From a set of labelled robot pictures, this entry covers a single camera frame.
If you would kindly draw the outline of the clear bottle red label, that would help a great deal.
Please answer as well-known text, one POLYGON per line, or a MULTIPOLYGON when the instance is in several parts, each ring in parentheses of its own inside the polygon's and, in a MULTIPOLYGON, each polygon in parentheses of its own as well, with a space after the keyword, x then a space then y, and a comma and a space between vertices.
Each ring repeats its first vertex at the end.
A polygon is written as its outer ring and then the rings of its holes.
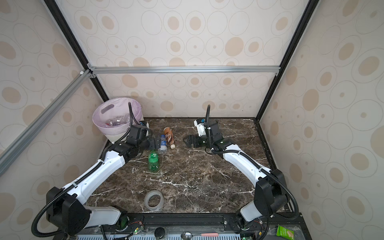
POLYGON ((106 121, 106 125, 109 127, 117 127, 120 125, 126 125, 130 122, 130 117, 126 116, 117 116, 113 119, 109 119, 106 121))

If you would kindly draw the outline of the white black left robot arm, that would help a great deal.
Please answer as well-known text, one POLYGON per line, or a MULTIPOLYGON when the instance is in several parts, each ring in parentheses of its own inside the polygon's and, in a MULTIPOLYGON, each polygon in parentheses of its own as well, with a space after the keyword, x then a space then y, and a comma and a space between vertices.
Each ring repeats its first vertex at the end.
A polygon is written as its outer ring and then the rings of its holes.
POLYGON ((139 123, 129 107, 129 129, 114 143, 104 148, 100 159, 62 188, 53 187, 47 192, 46 205, 31 225, 35 237, 47 238, 58 234, 75 236, 81 230, 95 226, 113 226, 124 231, 129 225, 125 210, 118 207, 89 207, 91 194, 116 170, 140 156, 144 151, 158 150, 160 137, 155 137, 146 122, 139 123))

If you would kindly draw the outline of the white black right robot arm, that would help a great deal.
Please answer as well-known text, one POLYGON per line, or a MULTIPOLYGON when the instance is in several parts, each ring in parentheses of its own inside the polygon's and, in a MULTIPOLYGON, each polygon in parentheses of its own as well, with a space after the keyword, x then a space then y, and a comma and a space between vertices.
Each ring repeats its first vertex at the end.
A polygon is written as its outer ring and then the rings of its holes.
POLYGON ((246 154, 232 139, 223 137, 217 121, 210 119, 211 106, 204 118, 194 121, 198 133, 183 138, 188 148, 204 148, 209 155, 218 155, 241 171, 254 185, 254 199, 240 208, 237 221, 240 227, 260 217, 280 216, 286 220, 299 217, 299 206, 288 189, 280 170, 271 170, 246 154))

